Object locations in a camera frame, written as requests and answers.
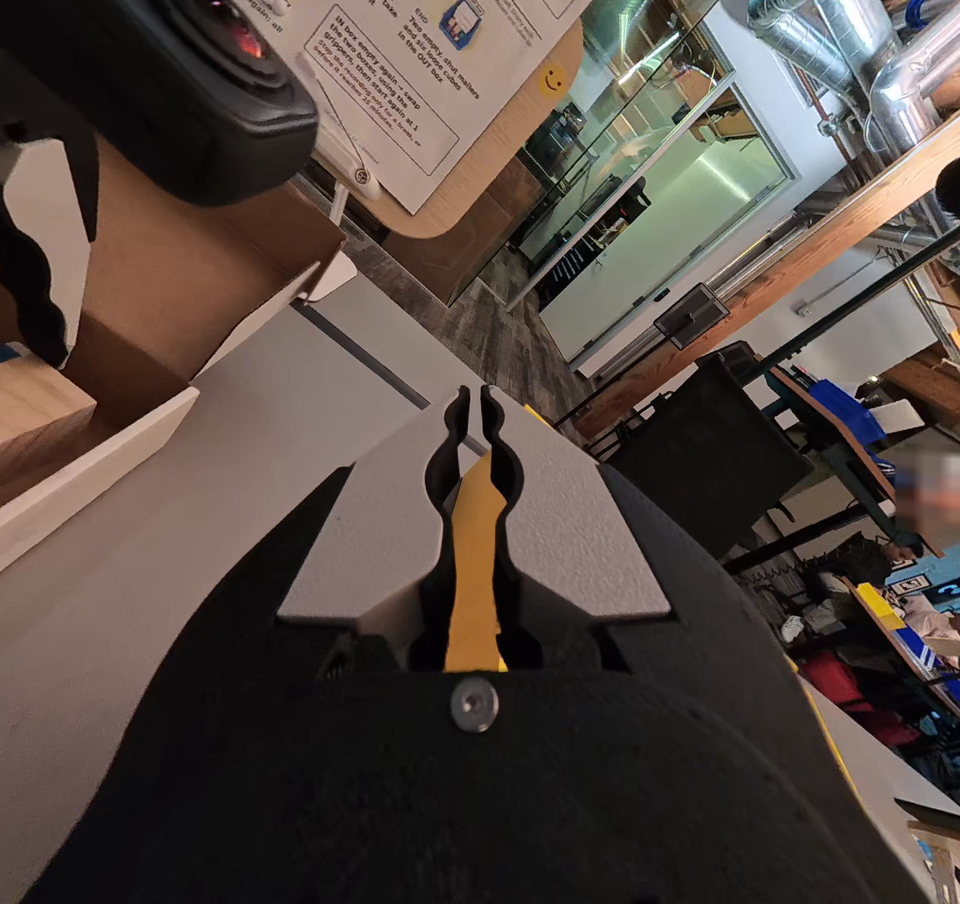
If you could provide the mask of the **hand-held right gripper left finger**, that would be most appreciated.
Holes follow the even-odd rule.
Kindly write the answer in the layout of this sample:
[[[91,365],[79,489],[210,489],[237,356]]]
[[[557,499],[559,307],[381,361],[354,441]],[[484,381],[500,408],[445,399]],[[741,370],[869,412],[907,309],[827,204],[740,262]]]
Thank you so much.
[[[457,589],[452,512],[470,412],[462,385],[354,463],[279,622],[382,638],[411,670],[445,668]]]

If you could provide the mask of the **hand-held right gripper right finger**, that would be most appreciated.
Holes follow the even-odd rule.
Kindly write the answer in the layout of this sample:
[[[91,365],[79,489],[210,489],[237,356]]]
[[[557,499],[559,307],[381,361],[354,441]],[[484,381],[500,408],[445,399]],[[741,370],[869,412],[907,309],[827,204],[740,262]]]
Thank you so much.
[[[609,625],[671,605],[598,463],[494,386],[480,396],[490,478],[504,499],[493,598],[507,668],[540,668]]]

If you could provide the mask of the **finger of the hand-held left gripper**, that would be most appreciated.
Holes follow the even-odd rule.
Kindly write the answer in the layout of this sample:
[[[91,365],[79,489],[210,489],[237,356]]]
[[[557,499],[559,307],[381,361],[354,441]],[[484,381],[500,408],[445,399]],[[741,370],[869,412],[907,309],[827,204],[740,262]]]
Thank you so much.
[[[65,367],[79,333],[91,240],[64,144],[2,146],[1,285],[18,341]]]

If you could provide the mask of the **yellow plastic bin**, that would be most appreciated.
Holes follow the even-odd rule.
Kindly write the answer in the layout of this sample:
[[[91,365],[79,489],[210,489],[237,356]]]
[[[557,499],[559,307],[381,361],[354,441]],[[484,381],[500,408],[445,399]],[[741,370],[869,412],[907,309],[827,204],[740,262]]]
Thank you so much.
[[[445,669],[628,675],[708,708],[798,780],[810,798],[856,783],[825,718],[741,589],[709,553],[613,468],[601,474],[671,605],[666,619],[609,625],[569,641],[540,668],[507,668],[494,599],[495,531],[504,499],[491,447],[463,478],[453,508],[457,589]]]

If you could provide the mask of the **white mailer box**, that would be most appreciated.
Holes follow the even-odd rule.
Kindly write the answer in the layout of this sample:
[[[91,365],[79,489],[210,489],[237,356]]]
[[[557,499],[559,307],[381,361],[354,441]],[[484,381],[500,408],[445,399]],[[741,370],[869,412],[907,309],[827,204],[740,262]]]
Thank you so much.
[[[78,337],[59,370],[97,401],[66,451],[2,484],[6,569],[156,454],[199,397],[195,381],[345,261],[345,235],[292,183],[204,209],[169,196],[99,144],[96,239]],[[18,341],[2,291],[2,361]]]

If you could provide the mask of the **wooden cube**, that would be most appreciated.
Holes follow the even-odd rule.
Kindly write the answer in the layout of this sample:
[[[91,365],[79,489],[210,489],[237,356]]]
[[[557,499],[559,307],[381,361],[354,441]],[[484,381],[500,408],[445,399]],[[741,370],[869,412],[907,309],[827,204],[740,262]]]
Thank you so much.
[[[1,481],[66,451],[87,428],[96,399],[33,354],[1,364]]]

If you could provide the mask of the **wooden board with printed sheet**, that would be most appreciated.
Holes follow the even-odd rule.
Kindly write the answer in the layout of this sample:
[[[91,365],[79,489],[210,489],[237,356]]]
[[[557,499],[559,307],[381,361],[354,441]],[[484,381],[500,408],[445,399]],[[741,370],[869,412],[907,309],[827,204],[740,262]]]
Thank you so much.
[[[295,54],[313,59],[381,185],[357,200],[427,238],[462,219],[558,102],[538,76],[553,60],[570,84],[592,0],[241,1],[305,87]]]

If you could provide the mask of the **wooden beam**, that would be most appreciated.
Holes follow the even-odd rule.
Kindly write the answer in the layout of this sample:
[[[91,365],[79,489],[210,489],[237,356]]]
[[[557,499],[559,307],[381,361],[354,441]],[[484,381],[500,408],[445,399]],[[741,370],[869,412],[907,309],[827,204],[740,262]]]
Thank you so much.
[[[789,242],[766,271],[727,302],[726,318],[686,348],[659,346],[594,397],[573,421],[577,433],[590,441],[615,425],[698,358],[723,346],[753,319],[924,197],[934,188],[942,168],[958,156],[959,114],[955,113],[878,178]]]

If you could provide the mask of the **silver ventilation duct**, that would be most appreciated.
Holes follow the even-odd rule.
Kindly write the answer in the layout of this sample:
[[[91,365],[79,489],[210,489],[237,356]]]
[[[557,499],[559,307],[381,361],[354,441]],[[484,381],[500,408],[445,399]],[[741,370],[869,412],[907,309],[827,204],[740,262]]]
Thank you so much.
[[[958,70],[958,0],[902,42],[882,0],[750,0],[748,26],[832,91],[870,147],[903,155],[941,125],[934,92]]]

